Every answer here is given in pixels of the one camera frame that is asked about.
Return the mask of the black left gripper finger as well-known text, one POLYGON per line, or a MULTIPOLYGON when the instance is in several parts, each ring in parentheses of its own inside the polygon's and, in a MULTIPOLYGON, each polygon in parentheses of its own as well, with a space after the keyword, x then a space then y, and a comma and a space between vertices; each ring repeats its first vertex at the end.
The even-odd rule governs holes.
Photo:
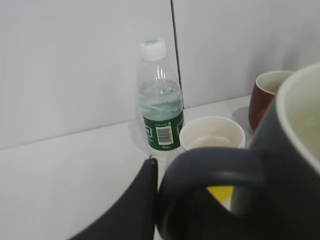
POLYGON ((73 240, 153 240, 158 161, 146 159, 123 195, 73 240))

